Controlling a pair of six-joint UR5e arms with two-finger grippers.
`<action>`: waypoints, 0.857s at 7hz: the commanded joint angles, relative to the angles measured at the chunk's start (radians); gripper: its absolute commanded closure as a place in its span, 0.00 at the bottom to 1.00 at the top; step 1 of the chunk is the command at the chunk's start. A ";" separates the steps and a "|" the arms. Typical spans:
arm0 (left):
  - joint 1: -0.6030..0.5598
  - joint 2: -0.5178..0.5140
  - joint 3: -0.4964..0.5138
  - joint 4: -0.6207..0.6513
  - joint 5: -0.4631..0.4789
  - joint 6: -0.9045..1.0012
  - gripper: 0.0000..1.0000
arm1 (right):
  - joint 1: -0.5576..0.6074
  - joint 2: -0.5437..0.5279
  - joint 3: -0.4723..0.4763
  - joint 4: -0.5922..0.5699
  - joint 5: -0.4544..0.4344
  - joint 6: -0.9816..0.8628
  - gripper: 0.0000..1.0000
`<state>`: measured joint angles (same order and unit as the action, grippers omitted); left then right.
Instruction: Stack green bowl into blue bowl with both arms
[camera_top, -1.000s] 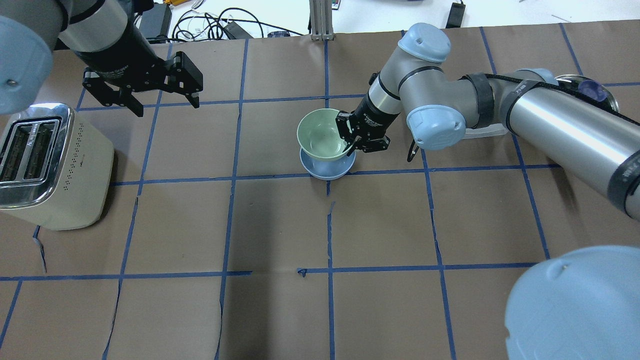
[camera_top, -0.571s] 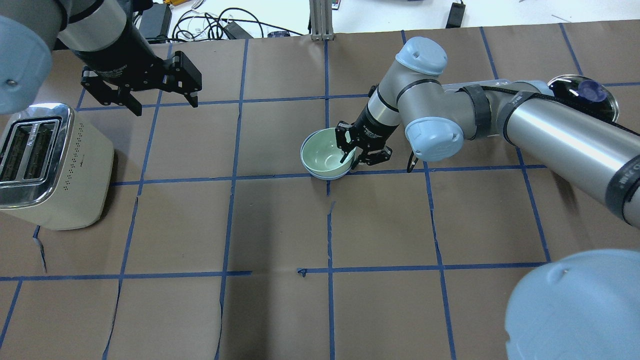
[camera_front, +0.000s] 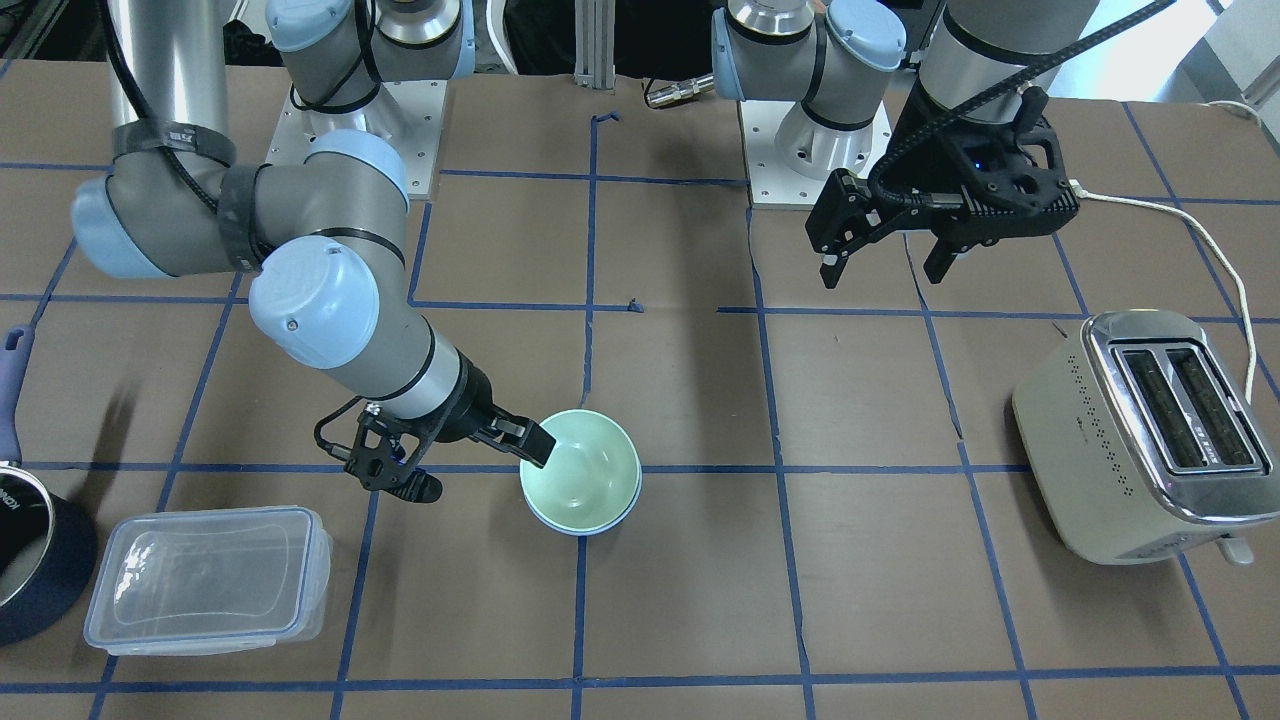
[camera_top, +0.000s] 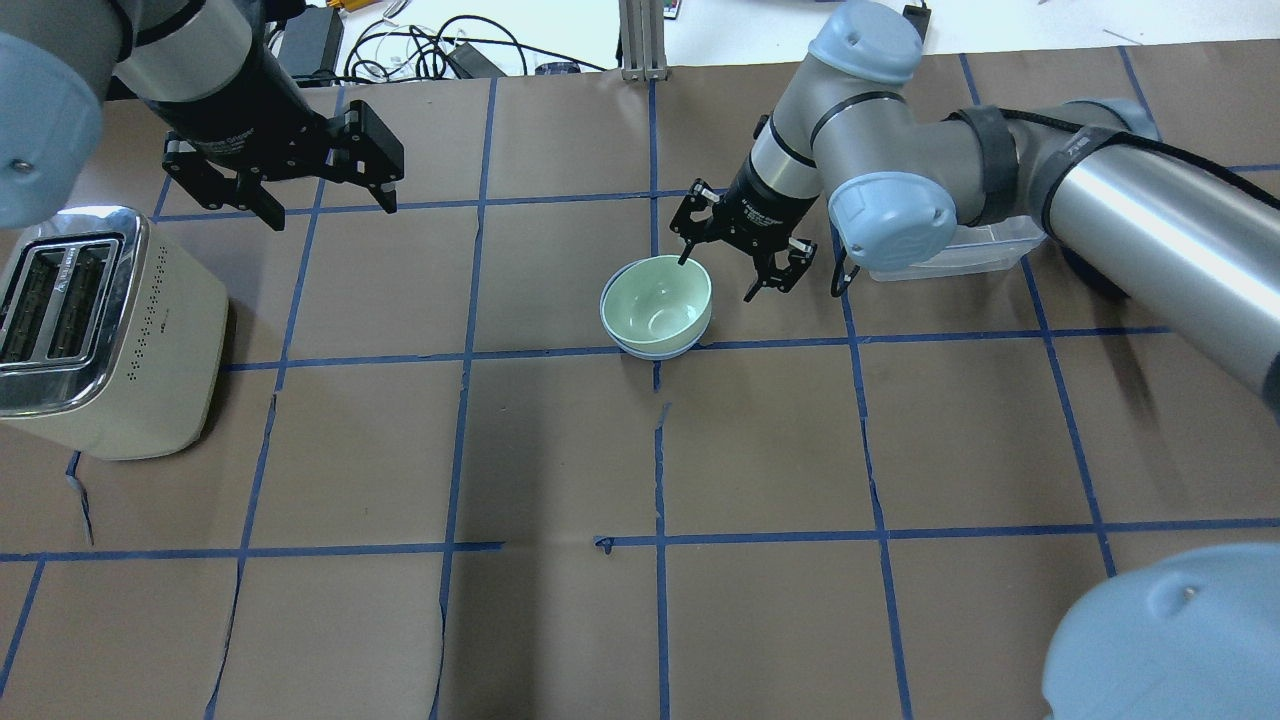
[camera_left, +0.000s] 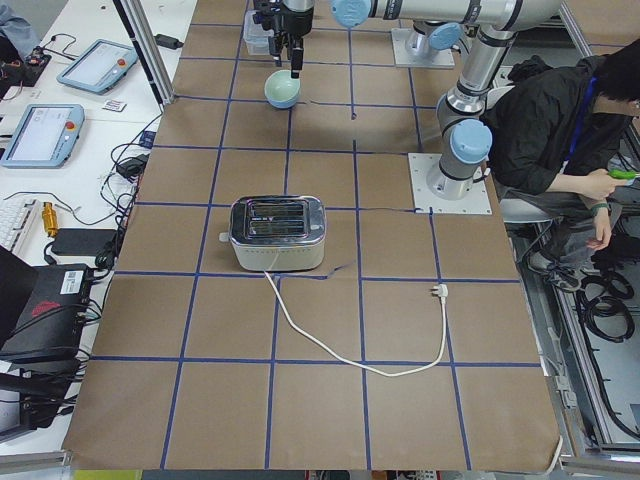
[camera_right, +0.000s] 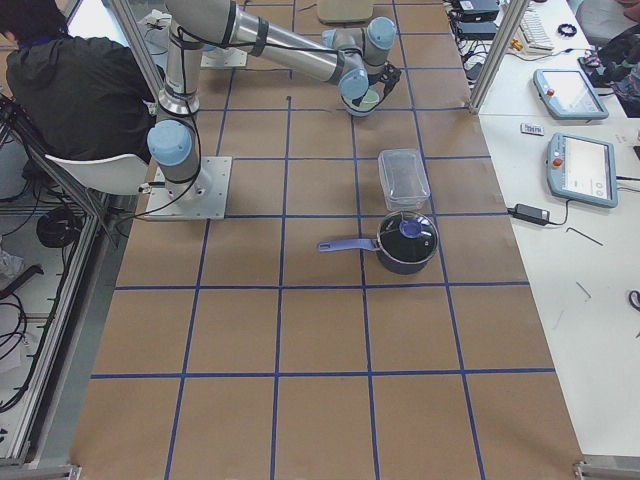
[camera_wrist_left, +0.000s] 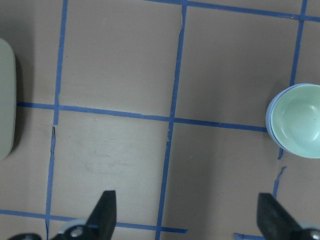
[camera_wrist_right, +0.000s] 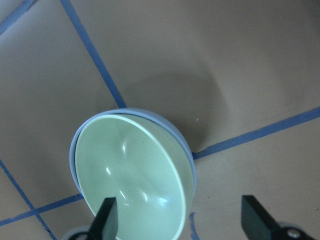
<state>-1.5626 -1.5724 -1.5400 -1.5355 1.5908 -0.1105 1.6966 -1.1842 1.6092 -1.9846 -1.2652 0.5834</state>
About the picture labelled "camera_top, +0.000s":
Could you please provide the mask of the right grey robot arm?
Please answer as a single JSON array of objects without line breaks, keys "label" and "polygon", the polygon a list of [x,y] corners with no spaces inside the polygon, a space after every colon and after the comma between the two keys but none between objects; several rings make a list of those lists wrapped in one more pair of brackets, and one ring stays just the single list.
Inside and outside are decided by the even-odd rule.
[{"label": "right grey robot arm", "polygon": [[[1277,200],[1164,143],[1138,102],[991,105],[915,120],[902,95],[923,41],[904,15],[829,15],[739,173],[696,182],[671,228],[722,241],[755,288],[791,290],[819,196],[863,270],[940,254],[964,225],[1027,217],[1277,411]],[[1059,624],[1042,694],[1052,719],[1275,719],[1277,544],[1216,544],[1107,579]]]}]

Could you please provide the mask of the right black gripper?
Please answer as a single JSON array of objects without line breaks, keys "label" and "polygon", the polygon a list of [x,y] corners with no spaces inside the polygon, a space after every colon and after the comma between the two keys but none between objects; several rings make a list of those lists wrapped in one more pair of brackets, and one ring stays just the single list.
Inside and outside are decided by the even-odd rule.
[{"label": "right black gripper", "polygon": [[723,196],[695,179],[669,223],[684,242],[677,264],[682,266],[698,245],[723,241],[751,258],[756,278],[744,302],[765,288],[788,293],[817,255],[814,243],[791,237],[815,200],[773,190],[751,165],[740,167]]}]

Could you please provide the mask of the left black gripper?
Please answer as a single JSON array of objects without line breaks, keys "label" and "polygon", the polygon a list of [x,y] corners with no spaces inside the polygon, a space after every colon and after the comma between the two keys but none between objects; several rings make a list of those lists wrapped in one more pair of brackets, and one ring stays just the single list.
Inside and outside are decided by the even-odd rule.
[{"label": "left black gripper", "polygon": [[315,176],[360,186],[384,213],[398,211],[404,146],[394,132],[364,100],[320,115],[262,45],[223,87],[163,101],[160,117],[179,138],[164,143],[163,169],[201,208],[250,211],[283,231],[285,209],[266,183]]}]

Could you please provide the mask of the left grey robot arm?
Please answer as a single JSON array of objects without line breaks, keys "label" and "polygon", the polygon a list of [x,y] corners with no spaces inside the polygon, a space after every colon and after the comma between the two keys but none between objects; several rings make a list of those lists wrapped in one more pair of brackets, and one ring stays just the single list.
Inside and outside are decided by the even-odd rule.
[{"label": "left grey robot arm", "polygon": [[285,225],[268,184],[316,177],[366,188],[388,213],[402,142],[364,101],[315,111],[270,53],[268,24],[302,1],[5,1],[1,223],[61,210],[99,145],[113,79],[169,126],[163,169],[200,206]]}]

